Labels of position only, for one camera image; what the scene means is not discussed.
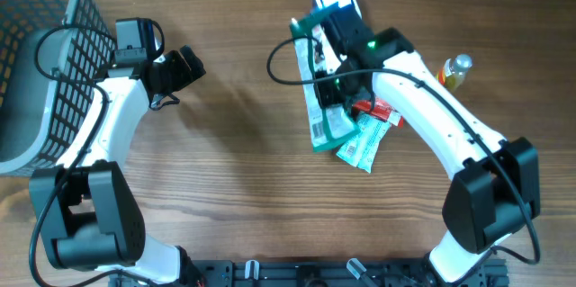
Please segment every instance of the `silver cap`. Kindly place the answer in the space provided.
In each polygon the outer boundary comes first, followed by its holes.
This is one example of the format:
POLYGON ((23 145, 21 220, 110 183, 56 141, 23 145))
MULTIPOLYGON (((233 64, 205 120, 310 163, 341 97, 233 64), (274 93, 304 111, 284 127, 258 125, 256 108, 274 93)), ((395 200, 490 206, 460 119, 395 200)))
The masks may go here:
POLYGON ((472 67, 472 58, 467 54, 461 54, 454 59, 452 67, 455 72, 467 72, 472 67))

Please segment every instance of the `basket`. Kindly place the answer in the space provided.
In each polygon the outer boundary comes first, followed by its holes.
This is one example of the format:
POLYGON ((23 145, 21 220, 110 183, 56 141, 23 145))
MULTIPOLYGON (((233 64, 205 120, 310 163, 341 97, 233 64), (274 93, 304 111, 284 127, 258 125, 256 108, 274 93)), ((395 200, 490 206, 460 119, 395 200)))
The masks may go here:
MULTIPOLYGON (((94 0, 0 0, 0 174, 55 165, 92 103, 91 87, 49 81, 34 67, 39 38, 63 22, 109 32, 94 0)), ((86 81, 114 49, 94 32, 59 31, 42 44, 40 65, 86 81)))

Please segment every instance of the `small bottle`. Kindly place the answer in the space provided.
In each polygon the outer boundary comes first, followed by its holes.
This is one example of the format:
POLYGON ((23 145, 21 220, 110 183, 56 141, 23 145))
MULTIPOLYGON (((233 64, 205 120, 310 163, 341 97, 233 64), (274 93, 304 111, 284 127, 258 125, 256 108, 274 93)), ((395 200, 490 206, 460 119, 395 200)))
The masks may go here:
POLYGON ((456 58, 449 58, 444 67, 436 75, 436 79, 449 92, 453 93, 464 79, 468 70, 472 67, 472 58, 467 54, 461 54, 456 58))

